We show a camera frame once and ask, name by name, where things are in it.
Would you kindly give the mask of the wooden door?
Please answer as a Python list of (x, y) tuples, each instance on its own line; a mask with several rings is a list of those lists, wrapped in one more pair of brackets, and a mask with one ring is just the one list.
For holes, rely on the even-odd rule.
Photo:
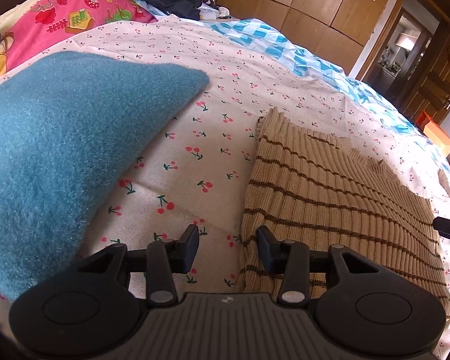
[(450, 24), (439, 25), (417, 70), (401, 113), (414, 123), (424, 112), (439, 124), (450, 111)]

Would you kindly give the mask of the pink cartoon pillow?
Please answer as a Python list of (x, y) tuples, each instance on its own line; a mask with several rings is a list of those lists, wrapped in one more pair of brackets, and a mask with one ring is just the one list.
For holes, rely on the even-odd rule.
[(120, 20), (157, 21), (134, 0), (26, 0), (0, 15), (0, 77), (75, 34)]

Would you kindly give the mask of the wooden wardrobe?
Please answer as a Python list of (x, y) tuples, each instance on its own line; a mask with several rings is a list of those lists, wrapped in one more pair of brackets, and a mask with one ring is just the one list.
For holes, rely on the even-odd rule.
[(291, 42), (350, 72), (388, 0), (217, 0), (239, 19), (257, 18)]

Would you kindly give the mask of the beige brown-striped ribbed sweater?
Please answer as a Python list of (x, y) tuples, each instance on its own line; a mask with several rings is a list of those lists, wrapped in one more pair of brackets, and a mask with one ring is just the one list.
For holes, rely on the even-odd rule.
[(450, 311), (430, 202), (387, 163), (345, 137), (292, 123), (273, 108), (257, 122), (257, 153), (244, 198), (238, 287), (276, 295), (282, 275), (260, 263), (256, 231), (325, 251), (345, 245), (429, 291)]

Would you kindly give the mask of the teal fuzzy sweater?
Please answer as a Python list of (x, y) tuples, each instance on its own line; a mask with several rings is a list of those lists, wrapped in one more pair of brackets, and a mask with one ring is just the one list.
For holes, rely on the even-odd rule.
[(0, 84), (0, 294), (73, 262), (121, 175), (208, 84), (178, 64), (75, 51)]

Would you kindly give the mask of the white cherry-print bed sheet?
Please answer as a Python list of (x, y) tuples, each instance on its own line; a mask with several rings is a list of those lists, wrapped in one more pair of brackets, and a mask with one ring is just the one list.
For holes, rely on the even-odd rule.
[(201, 232), (197, 269), (182, 289), (232, 291), (239, 271), (245, 188), (254, 165), (255, 126), (272, 107), (292, 122), (348, 137), (364, 155), (385, 162), (401, 182), (450, 214), (450, 167), (408, 136), (381, 125), (364, 106), (323, 80), (295, 75), (276, 59), (247, 49), (204, 24), (168, 17), (155, 24), (122, 21), (75, 35), (60, 50), (96, 52), (136, 63), (178, 63), (209, 76), (203, 94), (138, 156), (87, 231), (88, 253), (125, 242), (141, 249), (185, 221)]

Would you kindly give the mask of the blue white checkered quilt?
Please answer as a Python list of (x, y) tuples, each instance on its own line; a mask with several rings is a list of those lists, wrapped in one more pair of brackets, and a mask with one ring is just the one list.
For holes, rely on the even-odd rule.
[(401, 139), (409, 137), (437, 164), (448, 163), (446, 156), (437, 145), (433, 144), (390, 101), (368, 84), (348, 77), (342, 67), (292, 43), (283, 33), (260, 19), (206, 22), (205, 26), (249, 50), (276, 59), (299, 77), (323, 80), (336, 91), (365, 107), (373, 116), (379, 118), (381, 125), (397, 133)]

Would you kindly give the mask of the orange box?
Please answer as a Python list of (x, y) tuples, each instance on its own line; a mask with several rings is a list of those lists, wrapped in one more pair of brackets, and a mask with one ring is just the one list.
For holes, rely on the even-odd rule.
[(418, 128), (424, 135), (447, 157), (450, 154), (450, 137), (441, 129), (440, 125), (433, 121), (433, 118), (426, 112), (421, 111), (415, 119)]

